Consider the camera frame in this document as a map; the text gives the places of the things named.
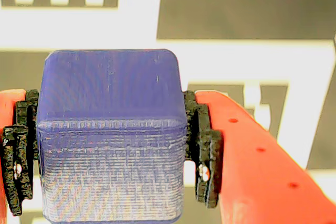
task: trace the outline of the blue cube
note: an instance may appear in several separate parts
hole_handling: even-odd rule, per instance
[[[44,216],[52,223],[177,221],[186,124],[170,51],[55,51],[37,112]]]

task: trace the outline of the cube top face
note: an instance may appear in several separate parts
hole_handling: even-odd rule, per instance
[[[186,116],[170,51],[54,52],[37,138],[52,223],[172,223],[181,215]]]
[[[180,74],[168,50],[56,51],[45,62],[39,122],[184,120]]]

